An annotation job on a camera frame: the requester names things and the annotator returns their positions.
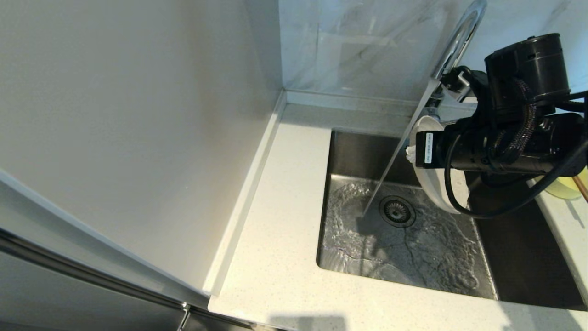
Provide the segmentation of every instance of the white countertop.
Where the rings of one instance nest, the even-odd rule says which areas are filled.
[[[355,118],[341,120],[350,116]],[[586,312],[441,292],[317,265],[331,128],[398,132],[407,122],[406,116],[289,104],[222,290],[211,298],[209,310],[299,330],[588,330]],[[545,195],[541,201],[559,216],[554,219],[558,232],[575,238],[563,244],[585,282],[585,206],[572,202],[580,213],[576,220],[565,202]]]

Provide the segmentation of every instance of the yellow bowl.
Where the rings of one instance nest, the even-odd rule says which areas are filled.
[[[588,170],[584,168],[578,175],[584,183],[584,186],[588,187]],[[580,190],[574,180],[571,177],[558,177],[550,186],[545,189],[549,194],[562,199],[576,199],[582,196]]]

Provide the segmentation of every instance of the stainless steel sink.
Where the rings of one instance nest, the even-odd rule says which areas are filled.
[[[493,220],[437,208],[399,155],[399,139],[333,131],[317,263],[324,269],[488,299],[586,310],[536,203]],[[467,174],[470,205],[489,210],[528,190],[494,190]]]

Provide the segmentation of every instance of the marble backsplash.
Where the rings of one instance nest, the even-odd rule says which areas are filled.
[[[282,74],[291,90],[419,100],[470,0],[279,0]],[[587,0],[489,0],[462,64],[558,32],[573,91],[588,89]]]

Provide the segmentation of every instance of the white wall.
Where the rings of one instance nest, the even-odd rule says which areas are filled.
[[[278,4],[4,1],[1,178],[201,288],[282,86]]]
[[[280,0],[284,87],[419,100],[471,0]],[[462,64],[558,32],[573,91],[588,89],[588,1],[488,0]]]

